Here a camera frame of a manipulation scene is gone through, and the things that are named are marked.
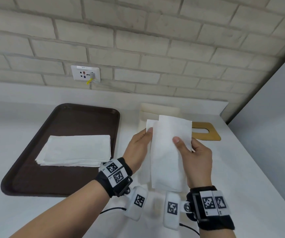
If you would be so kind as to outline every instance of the wall outlet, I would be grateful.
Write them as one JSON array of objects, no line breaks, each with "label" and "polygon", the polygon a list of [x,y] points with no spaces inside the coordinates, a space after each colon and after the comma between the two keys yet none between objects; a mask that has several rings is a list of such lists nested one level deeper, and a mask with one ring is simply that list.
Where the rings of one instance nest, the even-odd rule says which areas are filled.
[{"label": "wall outlet", "polygon": [[93,78],[95,82],[101,82],[100,68],[71,65],[71,69],[75,81],[87,82]]}]

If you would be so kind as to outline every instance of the person's left arm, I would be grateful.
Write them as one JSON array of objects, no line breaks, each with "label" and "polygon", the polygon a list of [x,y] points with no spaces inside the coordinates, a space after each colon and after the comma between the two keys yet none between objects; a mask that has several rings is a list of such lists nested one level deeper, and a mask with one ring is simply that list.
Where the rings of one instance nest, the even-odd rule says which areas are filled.
[{"label": "person's left arm", "polygon": [[[135,134],[124,153],[133,174],[147,154],[152,129]],[[83,188],[34,218],[10,238],[78,238],[83,237],[109,201],[109,195],[93,180]]]}]

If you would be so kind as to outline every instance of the person's right hand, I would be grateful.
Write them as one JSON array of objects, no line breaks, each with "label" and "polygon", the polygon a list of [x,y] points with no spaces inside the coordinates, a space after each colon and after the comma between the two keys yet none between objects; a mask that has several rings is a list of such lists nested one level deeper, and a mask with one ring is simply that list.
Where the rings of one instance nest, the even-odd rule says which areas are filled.
[{"label": "person's right hand", "polygon": [[212,151],[194,138],[191,144],[195,152],[189,151],[179,137],[172,141],[181,153],[189,188],[211,186]]}]

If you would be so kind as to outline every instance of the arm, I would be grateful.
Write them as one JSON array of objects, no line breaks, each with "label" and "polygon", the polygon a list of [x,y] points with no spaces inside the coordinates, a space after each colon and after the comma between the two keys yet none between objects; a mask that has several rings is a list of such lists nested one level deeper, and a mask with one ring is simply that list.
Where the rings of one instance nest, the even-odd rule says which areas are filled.
[{"label": "arm", "polygon": [[[152,129],[134,135],[123,158],[135,173],[141,166]],[[83,188],[34,218],[10,238],[81,238],[109,201],[99,182],[93,180]]]},{"label": "arm", "polygon": [[[189,151],[179,137],[174,137],[173,142],[181,153],[188,186],[190,188],[211,186],[212,151],[194,138],[191,143],[195,152]],[[200,229],[200,237],[236,238],[234,232],[229,229],[212,231]]]}]

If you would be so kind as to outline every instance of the person's right thumb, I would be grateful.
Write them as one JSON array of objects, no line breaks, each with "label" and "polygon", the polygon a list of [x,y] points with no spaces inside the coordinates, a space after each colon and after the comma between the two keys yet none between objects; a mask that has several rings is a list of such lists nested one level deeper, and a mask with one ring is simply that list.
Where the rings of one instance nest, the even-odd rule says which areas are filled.
[{"label": "person's right thumb", "polygon": [[175,146],[177,147],[177,149],[180,151],[182,157],[184,155],[187,155],[188,153],[190,153],[190,151],[188,150],[188,148],[185,146],[184,142],[182,141],[182,139],[180,139],[179,137],[173,137],[172,139],[173,143],[175,144]]}]

